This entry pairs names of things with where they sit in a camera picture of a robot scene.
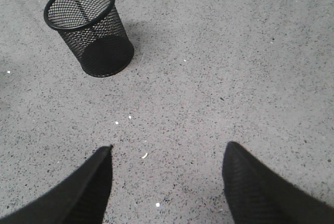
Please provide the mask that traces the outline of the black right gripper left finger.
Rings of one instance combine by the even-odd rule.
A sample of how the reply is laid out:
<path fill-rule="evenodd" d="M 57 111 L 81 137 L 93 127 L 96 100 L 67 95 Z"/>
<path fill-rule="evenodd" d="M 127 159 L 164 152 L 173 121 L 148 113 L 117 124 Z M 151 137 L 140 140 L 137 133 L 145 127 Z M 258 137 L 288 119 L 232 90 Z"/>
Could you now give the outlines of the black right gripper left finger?
<path fill-rule="evenodd" d="M 102 223 L 112 187 L 111 149 L 97 149 L 60 184 L 1 223 Z"/>

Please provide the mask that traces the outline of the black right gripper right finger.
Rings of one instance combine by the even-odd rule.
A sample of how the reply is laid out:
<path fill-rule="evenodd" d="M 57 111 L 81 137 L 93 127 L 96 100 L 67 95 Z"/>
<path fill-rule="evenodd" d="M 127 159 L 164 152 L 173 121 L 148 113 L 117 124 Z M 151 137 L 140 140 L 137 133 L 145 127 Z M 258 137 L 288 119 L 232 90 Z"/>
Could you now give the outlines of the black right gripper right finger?
<path fill-rule="evenodd" d="M 227 143 L 222 177 L 235 223 L 333 223 L 333 207 L 277 175 L 237 142 Z"/>

